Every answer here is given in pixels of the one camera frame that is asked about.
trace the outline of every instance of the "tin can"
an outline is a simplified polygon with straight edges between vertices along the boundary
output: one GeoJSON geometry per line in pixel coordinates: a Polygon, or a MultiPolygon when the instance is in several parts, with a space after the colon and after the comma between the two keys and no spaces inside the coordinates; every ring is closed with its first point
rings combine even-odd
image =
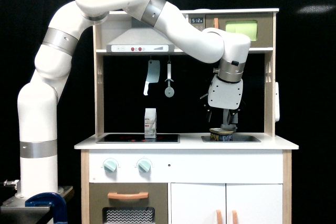
{"type": "Polygon", "coordinates": [[[232,142],[233,131],[223,129],[223,128],[212,128],[210,130],[210,140],[218,142],[232,142]]]}

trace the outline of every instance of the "digital clock display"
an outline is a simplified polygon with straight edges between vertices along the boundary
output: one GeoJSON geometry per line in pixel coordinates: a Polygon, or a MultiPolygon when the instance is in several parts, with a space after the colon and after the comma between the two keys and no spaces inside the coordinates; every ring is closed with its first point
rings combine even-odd
{"type": "Polygon", "coordinates": [[[203,23],[203,18],[192,18],[191,24],[201,24],[203,23]]]}

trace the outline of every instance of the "control knob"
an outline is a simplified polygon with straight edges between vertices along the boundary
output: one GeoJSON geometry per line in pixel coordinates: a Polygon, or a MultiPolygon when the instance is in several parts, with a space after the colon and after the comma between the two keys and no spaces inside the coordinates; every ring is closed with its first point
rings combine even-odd
{"type": "Polygon", "coordinates": [[[118,162],[114,158],[108,158],[104,161],[103,167],[106,172],[113,173],[118,167],[118,162]]]}
{"type": "Polygon", "coordinates": [[[139,171],[147,173],[151,169],[151,161],[148,158],[142,158],[138,161],[137,166],[139,171]]]}

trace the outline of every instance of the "oven door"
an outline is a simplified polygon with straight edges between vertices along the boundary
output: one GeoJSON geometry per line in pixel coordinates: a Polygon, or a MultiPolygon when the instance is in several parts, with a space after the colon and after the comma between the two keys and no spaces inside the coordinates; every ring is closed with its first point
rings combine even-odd
{"type": "Polygon", "coordinates": [[[90,224],[168,224],[167,183],[90,183],[90,224]]]}

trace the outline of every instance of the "oven window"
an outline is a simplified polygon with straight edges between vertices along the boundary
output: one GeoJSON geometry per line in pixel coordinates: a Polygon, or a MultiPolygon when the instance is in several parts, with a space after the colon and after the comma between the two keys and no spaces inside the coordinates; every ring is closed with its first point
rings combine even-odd
{"type": "Polygon", "coordinates": [[[104,207],[103,223],[153,223],[153,207],[104,207]]]}

